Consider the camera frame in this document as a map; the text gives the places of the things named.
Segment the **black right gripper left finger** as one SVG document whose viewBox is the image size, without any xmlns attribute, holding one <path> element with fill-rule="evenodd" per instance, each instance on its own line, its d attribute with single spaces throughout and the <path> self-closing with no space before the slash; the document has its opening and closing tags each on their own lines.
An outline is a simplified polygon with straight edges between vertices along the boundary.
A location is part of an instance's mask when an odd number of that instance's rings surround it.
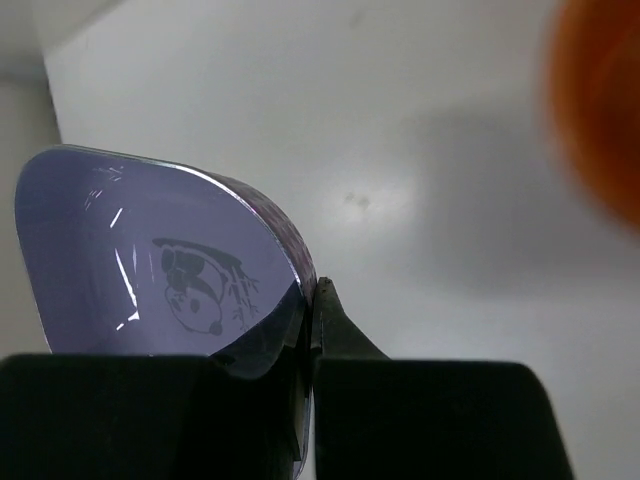
<svg viewBox="0 0 640 480">
<path fill-rule="evenodd" d="M 5 479 L 293 479 L 306 455 L 309 328 L 267 371 L 210 357 L 25 354 L 1 364 Z"/>
</svg>

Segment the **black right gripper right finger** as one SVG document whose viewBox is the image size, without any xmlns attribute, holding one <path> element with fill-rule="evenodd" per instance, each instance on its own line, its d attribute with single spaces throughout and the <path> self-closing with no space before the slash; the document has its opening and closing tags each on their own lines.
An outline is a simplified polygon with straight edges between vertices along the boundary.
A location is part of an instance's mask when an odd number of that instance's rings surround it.
<svg viewBox="0 0 640 480">
<path fill-rule="evenodd" d="M 312 317 L 320 479 L 570 479 L 548 394 L 527 366 L 393 360 L 321 278 Z"/>
</svg>

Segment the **purple plate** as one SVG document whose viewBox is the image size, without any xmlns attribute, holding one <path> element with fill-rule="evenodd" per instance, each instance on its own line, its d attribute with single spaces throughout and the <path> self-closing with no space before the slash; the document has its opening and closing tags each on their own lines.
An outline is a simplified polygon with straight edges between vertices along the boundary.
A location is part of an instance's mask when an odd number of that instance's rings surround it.
<svg viewBox="0 0 640 480">
<path fill-rule="evenodd" d="M 308 326 L 308 250 L 244 183 L 61 146 L 26 164 L 14 206 L 47 354 L 210 357 L 251 337 L 260 357 L 236 370 L 254 378 Z"/>
</svg>

